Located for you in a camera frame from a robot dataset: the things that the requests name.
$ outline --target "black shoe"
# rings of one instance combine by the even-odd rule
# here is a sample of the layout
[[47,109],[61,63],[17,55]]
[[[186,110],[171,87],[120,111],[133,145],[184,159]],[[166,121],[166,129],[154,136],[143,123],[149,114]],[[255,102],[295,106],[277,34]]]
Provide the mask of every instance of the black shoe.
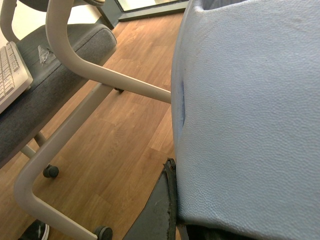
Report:
[[18,240],[47,240],[49,225],[42,221],[35,220],[22,234]]

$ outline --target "plastic bag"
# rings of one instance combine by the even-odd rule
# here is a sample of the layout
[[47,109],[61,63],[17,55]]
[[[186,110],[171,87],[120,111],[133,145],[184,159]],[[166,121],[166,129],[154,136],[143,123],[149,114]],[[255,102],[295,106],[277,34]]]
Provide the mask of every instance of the plastic bag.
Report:
[[43,47],[39,45],[38,51],[39,51],[40,63],[42,66],[51,63],[56,58],[54,53],[48,47]]

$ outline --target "wooden floor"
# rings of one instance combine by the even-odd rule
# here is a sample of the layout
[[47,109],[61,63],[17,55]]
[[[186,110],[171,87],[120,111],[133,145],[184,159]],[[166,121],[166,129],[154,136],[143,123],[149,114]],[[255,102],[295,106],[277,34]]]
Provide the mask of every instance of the wooden floor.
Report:
[[[182,14],[119,23],[118,45],[105,67],[170,90]],[[88,82],[43,129],[49,137],[95,85]],[[143,209],[163,163],[174,157],[171,107],[113,90],[51,162],[56,179],[40,175],[34,193],[89,230],[110,226],[123,238]],[[15,240],[34,220],[16,204],[13,185],[28,161],[17,154],[0,169],[0,240]],[[70,240],[55,229],[49,240]]]

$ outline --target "dark gray chair seat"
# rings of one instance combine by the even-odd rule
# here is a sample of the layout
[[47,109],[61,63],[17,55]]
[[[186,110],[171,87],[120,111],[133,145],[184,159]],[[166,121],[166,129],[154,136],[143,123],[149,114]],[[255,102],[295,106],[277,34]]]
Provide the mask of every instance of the dark gray chair seat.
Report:
[[[116,47],[112,32],[102,24],[68,25],[74,51],[83,59],[104,64]],[[64,67],[57,59],[41,65],[38,46],[49,47],[45,26],[17,44],[32,77],[31,88],[0,114],[0,168],[24,147],[78,91],[85,79]]]

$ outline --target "curved metal tube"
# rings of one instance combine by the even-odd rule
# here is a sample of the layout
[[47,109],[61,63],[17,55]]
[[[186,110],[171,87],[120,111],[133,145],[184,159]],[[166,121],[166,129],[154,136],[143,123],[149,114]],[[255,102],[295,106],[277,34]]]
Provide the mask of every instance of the curved metal tube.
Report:
[[67,23],[73,0],[50,0],[46,15],[46,35],[51,50],[72,72],[102,84],[171,103],[171,93],[135,78],[98,66],[80,58],[72,49]]

